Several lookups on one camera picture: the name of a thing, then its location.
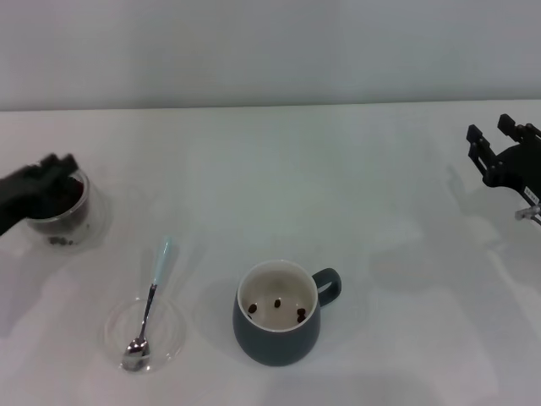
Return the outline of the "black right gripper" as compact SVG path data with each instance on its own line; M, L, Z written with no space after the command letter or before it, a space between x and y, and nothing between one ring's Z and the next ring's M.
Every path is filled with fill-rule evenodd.
M505 113L500 115L497 128L519 144L495 155L481 130L471 124L466 137L470 144L468 157L485 185L512 189L526 201L540 201L540 147L523 144L539 143L540 130L531 123L516 124Z

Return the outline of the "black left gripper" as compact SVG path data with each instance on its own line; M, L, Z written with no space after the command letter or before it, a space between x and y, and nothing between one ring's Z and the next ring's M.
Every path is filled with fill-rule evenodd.
M53 184L79 170L72 154L51 154L39 167L22 167L1 179L1 235L31 214L38 198Z

